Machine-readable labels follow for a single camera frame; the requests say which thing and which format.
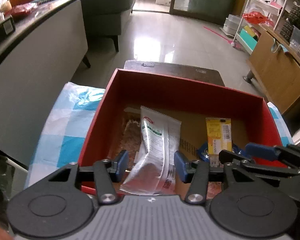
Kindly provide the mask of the red cardboard box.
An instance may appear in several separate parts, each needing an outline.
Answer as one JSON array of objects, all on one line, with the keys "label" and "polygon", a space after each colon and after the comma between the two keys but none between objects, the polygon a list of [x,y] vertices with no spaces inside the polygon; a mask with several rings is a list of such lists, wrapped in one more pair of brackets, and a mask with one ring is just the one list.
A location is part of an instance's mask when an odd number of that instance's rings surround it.
[{"label": "red cardboard box", "polygon": [[181,77],[115,70],[89,127],[80,166],[113,157],[119,151],[123,120],[141,106],[181,122],[180,150],[188,158],[207,141],[206,119],[229,118],[233,142],[281,144],[271,112],[262,97]]}]

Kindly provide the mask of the red plastic bag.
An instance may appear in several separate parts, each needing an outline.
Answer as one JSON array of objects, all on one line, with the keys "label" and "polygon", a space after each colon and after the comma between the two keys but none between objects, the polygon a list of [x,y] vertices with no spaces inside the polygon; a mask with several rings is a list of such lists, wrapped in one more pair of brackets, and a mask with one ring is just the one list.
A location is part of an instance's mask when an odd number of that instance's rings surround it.
[{"label": "red plastic bag", "polygon": [[252,11],[249,13],[244,13],[242,17],[251,24],[265,24],[267,26],[274,26],[272,20],[270,20],[267,16],[264,16],[262,13],[258,11]]}]

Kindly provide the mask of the dark wooden stool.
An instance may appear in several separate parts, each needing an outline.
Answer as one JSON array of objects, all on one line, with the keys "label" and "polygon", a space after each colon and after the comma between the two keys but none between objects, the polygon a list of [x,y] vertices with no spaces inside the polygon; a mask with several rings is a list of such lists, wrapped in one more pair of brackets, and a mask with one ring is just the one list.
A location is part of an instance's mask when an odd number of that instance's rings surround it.
[{"label": "dark wooden stool", "polygon": [[127,60],[124,69],[152,74],[169,75],[225,87],[220,73],[213,69],[165,62]]}]

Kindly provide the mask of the blue small snack packet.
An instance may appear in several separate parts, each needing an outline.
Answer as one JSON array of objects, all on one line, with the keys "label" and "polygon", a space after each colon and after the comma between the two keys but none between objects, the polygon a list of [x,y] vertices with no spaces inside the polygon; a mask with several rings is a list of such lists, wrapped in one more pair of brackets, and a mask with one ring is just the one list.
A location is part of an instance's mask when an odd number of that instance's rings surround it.
[{"label": "blue small snack packet", "polygon": [[[237,146],[234,143],[232,144],[232,151],[235,154],[240,154],[245,157],[250,157],[250,155],[246,154],[246,152],[243,149],[241,149],[239,146]],[[200,159],[202,159],[203,161],[208,162],[208,163],[210,162],[207,142],[203,143],[202,146],[200,146],[200,148],[198,150],[196,150],[196,153],[197,153],[198,157]]]}]

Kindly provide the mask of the brown cardboard box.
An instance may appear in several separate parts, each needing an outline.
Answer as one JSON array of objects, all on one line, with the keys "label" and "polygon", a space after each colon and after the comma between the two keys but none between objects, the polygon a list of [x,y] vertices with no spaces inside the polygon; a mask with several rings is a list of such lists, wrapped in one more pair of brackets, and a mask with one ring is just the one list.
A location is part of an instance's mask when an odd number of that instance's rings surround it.
[{"label": "brown cardboard box", "polygon": [[262,27],[248,62],[266,98],[280,113],[300,112],[300,60],[278,33]]}]

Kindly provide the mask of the blue white checkered tablecloth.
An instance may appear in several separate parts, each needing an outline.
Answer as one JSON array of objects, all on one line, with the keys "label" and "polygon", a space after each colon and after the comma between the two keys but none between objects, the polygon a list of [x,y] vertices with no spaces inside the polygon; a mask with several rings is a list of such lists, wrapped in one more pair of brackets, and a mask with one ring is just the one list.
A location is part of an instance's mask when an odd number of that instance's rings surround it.
[{"label": "blue white checkered tablecloth", "polygon": [[[30,163],[26,186],[33,185],[68,163],[78,162],[89,127],[105,91],[106,89],[80,86],[71,82],[64,86],[43,127]],[[266,104],[275,121],[281,144],[291,142],[277,107],[272,103]],[[121,150],[128,151],[128,169],[138,159],[141,144],[140,113],[140,109],[128,111],[123,120],[122,138],[117,154]]]}]

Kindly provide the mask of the yellow snack packet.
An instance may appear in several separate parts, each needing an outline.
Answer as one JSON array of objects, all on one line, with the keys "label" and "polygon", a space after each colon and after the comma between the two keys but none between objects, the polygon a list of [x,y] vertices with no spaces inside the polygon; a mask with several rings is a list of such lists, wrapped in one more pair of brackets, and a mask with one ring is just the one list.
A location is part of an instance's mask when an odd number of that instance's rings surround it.
[{"label": "yellow snack packet", "polygon": [[206,118],[206,127],[210,166],[219,167],[219,153],[232,151],[231,119]]}]

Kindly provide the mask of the grey coffee table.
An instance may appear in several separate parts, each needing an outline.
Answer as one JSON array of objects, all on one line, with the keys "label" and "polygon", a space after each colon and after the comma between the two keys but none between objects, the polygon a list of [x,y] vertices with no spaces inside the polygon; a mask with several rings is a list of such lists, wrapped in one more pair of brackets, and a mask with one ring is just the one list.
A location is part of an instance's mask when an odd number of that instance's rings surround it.
[{"label": "grey coffee table", "polygon": [[29,166],[45,121],[88,44],[81,0],[39,5],[0,43],[0,150]]}]

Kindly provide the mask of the silver white snack packet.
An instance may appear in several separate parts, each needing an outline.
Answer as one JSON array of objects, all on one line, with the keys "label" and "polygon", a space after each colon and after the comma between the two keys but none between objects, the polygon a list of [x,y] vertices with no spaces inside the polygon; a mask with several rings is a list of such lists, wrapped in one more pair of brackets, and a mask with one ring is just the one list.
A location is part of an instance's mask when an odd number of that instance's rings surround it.
[{"label": "silver white snack packet", "polygon": [[138,159],[120,190],[136,195],[174,194],[174,154],[179,150],[181,121],[141,106]]}]

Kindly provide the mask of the black flat box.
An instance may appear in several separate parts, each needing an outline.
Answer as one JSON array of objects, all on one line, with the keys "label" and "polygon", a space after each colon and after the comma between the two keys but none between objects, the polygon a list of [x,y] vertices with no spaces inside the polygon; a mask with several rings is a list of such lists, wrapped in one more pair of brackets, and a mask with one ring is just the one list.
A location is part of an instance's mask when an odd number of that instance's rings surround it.
[{"label": "black flat box", "polygon": [[15,32],[15,23],[11,15],[0,23],[0,42]]}]

